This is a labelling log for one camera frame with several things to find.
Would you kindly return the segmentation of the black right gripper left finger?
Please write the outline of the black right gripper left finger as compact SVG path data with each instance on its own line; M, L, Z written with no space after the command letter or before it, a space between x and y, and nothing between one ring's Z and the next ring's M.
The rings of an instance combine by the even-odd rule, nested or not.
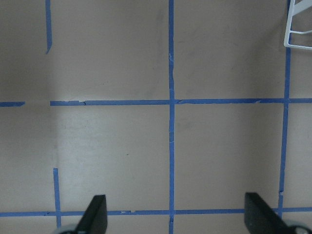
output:
M105 195L95 195L74 229L75 234L105 234L108 226Z

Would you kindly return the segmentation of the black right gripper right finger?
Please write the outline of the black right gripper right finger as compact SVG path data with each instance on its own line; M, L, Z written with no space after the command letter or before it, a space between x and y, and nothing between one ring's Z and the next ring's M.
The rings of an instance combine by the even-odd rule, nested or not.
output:
M288 226L258 193L245 193L244 223L250 234L288 233Z

